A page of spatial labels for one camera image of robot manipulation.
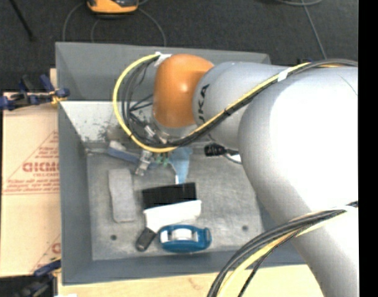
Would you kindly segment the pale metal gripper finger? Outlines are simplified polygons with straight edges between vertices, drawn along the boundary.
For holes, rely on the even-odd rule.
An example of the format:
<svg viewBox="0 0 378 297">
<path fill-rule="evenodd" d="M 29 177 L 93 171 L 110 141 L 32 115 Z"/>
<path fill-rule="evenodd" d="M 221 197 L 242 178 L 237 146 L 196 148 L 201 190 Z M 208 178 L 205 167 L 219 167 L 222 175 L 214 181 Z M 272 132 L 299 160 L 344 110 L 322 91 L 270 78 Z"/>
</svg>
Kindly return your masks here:
<svg viewBox="0 0 378 297">
<path fill-rule="evenodd" d="M 129 163 L 139 162 L 138 154 L 127 151 L 125 146 L 123 146 L 121 143 L 115 140 L 112 140 L 109 142 L 109 146 L 107 148 L 107 154 L 111 157 L 128 161 Z"/>
<path fill-rule="evenodd" d="M 134 174 L 143 176 L 150 164 L 150 152 L 142 152 Z"/>
</svg>

